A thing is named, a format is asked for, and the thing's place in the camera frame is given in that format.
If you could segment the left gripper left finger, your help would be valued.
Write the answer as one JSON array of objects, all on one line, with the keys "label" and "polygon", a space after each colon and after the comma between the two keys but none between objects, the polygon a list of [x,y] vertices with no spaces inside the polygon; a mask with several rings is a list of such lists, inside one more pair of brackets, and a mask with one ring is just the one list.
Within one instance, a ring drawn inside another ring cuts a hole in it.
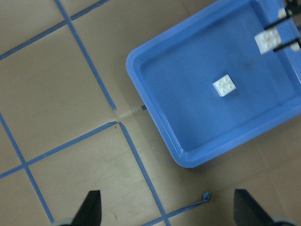
[{"label": "left gripper left finger", "polygon": [[72,226],[100,226],[102,205],[100,190],[89,191],[80,209],[73,218]]}]

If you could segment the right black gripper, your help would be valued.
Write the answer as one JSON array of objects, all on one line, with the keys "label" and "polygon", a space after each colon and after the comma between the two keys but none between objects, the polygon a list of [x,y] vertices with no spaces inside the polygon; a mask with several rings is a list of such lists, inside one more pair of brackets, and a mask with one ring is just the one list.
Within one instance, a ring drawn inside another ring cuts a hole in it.
[{"label": "right black gripper", "polygon": [[[298,0],[285,0],[285,13],[286,14],[299,14],[301,12],[301,3]],[[290,19],[290,17],[281,18],[267,26],[264,27],[264,30],[271,29],[272,27],[277,26],[278,24]],[[276,48],[273,49],[274,52],[280,51],[286,47],[290,47],[293,51],[298,51],[301,49],[301,40],[295,39],[289,41],[285,44],[280,44]]]}]

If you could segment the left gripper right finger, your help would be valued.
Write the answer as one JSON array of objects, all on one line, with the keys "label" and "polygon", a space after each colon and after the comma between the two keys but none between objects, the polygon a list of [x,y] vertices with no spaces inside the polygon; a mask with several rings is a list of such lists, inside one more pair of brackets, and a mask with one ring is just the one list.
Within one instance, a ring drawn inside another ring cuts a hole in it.
[{"label": "left gripper right finger", "polygon": [[275,223],[245,189],[234,191],[233,217],[237,226],[273,226]]}]

